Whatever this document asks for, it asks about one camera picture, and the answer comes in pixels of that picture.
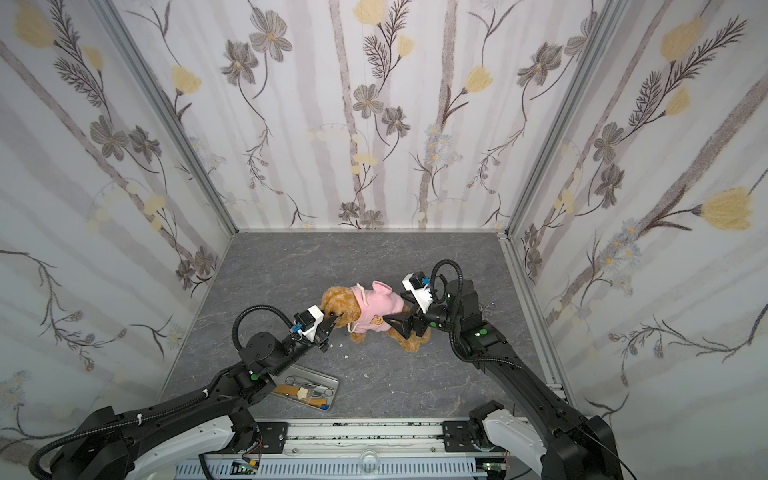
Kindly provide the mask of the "pink teddy hoodie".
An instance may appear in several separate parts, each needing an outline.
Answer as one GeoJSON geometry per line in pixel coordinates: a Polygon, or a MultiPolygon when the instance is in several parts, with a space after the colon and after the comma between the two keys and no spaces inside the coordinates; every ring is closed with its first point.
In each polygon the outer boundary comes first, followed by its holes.
{"type": "Polygon", "coordinates": [[[374,281],[371,289],[356,284],[351,290],[360,314],[347,325],[349,333],[366,334],[368,331],[387,332],[392,329],[384,317],[403,312],[405,302],[398,293],[380,281],[374,281]]]}

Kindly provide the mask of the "brown teddy bear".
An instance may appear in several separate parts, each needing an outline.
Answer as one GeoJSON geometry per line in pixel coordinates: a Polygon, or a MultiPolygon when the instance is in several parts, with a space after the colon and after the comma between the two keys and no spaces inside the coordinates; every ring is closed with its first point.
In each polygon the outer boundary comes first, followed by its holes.
{"type": "MultiPolygon", "coordinates": [[[[356,320],[360,314],[360,308],[351,290],[352,287],[331,287],[323,294],[320,310],[323,312],[324,316],[330,313],[335,313],[339,316],[335,325],[335,329],[344,329],[348,332],[347,325],[356,320]]],[[[402,313],[408,312],[409,308],[405,305],[402,313]]],[[[355,343],[363,342],[368,333],[386,333],[405,351],[411,353],[417,352],[420,347],[426,344],[431,338],[430,330],[427,330],[426,334],[421,337],[412,334],[408,340],[405,340],[399,336],[394,329],[391,329],[387,332],[368,331],[366,334],[348,332],[350,339],[355,343]]]]}

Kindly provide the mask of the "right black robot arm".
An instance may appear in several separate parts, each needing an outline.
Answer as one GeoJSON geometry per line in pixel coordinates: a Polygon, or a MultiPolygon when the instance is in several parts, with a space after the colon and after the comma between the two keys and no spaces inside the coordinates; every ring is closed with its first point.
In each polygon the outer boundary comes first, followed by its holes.
{"type": "Polygon", "coordinates": [[[524,418],[490,402],[471,416],[479,448],[499,447],[542,479],[620,479],[623,464],[615,436],[599,416],[588,417],[555,393],[519,357],[512,344],[483,318],[471,281],[452,280],[444,298],[423,273],[407,275],[403,298],[412,309],[386,316],[404,338],[433,328],[448,334],[459,360],[492,378],[524,418]]]}

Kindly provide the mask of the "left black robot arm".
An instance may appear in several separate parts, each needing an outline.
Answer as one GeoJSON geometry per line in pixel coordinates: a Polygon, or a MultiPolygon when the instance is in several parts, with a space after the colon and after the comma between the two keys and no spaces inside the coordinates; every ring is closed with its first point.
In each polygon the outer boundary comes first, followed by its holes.
{"type": "Polygon", "coordinates": [[[316,306],[288,317],[270,305],[288,328],[279,340],[268,332],[241,342],[243,320],[259,311],[242,311],[232,326],[240,357],[212,380],[187,394],[157,405],[117,414],[110,407],[91,414],[73,433],[41,447],[28,462],[37,479],[128,479],[147,474],[152,459],[167,458],[185,437],[198,439],[192,453],[243,450],[259,439],[249,407],[275,387],[274,378],[313,347],[326,350],[338,317],[316,306]]]}

